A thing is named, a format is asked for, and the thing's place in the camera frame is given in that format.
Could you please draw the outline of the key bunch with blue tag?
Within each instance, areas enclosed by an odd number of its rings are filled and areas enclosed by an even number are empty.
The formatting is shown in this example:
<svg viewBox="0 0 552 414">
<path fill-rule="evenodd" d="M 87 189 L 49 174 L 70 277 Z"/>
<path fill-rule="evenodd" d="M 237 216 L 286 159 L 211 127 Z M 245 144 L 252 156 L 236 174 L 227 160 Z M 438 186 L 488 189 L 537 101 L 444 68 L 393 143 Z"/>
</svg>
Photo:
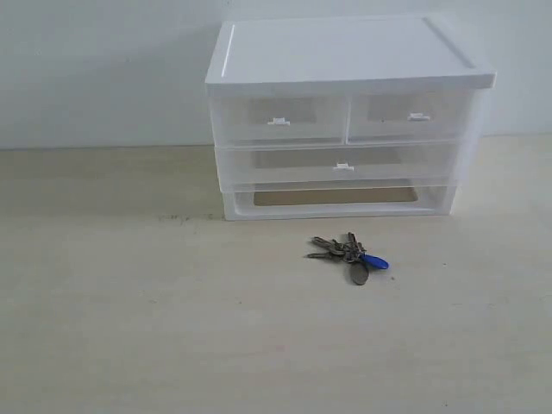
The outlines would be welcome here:
<svg viewBox="0 0 552 414">
<path fill-rule="evenodd" d="M 385 271 L 390 268 L 390 264 L 386 260 L 370 255 L 352 232 L 348 232 L 342 241 L 314 236 L 310 239 L 310 243 L 320 248 L 320 251 L 308 253 L 306 258 L 339 261 L 347 264 L 349 266 L 348 277 L 357 286 L 367 283 L 372 270 Z"/>
</svg>

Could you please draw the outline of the clear plastic storage bin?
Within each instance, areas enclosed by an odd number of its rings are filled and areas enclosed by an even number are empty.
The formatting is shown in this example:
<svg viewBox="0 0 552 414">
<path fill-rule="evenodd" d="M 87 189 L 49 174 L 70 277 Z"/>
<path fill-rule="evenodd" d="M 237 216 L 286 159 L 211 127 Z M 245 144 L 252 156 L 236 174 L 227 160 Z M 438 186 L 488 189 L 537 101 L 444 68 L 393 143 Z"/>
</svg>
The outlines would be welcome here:
<svg viewBox="0 0 552 414">
<path fill-rule="evenodd" d="M 295 191 L 446 182 L 461 145 L 452 141 L 390 146 L 215 149 L 223 192 Z"/>
</svg>

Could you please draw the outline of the clear upper left drawer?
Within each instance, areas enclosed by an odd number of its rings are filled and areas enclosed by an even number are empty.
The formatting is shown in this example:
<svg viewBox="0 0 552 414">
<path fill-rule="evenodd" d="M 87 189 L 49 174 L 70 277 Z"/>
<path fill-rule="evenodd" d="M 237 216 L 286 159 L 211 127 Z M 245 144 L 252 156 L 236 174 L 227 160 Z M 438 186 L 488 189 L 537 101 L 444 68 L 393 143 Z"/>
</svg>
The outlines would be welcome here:
<svg viewBox="0 0 552 414">
<path fill-rule="evenodd" d="M 218 146 L 340 141 L 347 121 L 342 97 L 213 97 Z"/>
</svg>

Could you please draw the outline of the clear drawer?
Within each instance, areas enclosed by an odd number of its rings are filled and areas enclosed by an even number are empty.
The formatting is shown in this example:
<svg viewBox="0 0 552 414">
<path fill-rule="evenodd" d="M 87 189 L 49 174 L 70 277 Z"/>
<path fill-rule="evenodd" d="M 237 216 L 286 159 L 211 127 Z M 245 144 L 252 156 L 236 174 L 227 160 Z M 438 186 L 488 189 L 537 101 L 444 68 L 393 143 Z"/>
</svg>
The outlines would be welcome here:
<svg viewBox="0 0 552 414">
<path fill-rule="evenodd" d="M 340 141 L 347 121 L 342 97 L 213 97 L 218 146 Z"/>
<path fill-rule="evenodd" d="M 348 141 L 445 138 L 459 134 L 472 106 L 473 91 L 366 95 L 351 102 Z"/>
</svg>

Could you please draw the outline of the white plastic drawer cabinet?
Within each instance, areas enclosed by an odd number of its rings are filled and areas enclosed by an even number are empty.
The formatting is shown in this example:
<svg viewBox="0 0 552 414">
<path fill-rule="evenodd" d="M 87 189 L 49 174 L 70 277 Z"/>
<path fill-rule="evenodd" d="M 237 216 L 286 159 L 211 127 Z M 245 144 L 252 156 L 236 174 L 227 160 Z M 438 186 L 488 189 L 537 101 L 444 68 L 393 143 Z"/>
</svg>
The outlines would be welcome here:
<svg viewBox="0 0 552 414">
<path fill-rule="evenodd" d="M 332 142 L 222 148 L 390 146 L 452 141 L 461 145 L 446 182 L 295 191 L 220 192 L 229 220 L 341 216 L 447 215 L 477 148 L 496 72 L 475 46 L 434 16 L 347 16 L 225 22 L 205 87 L 213 97 L 342 97 L 347 121 Z M 473 91 L 459 134 L 445 138 L 349 142 L 351 102 L 366 95 Z"/>
</svg>

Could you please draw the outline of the clear upper right drawer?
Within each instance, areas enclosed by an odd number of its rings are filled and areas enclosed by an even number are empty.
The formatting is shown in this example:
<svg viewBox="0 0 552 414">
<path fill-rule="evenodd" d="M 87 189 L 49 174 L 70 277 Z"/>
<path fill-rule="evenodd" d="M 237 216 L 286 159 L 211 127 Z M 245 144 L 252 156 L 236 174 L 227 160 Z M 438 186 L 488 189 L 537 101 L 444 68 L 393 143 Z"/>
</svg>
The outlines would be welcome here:
<svg viewBox="0 0 552 414">
<path fill-rule="evenodd" d="M 473 91 L 366 95 L 351 102 L 348 141 L 445 138 L 459 134 L 472 106 Z"/>
</svg>

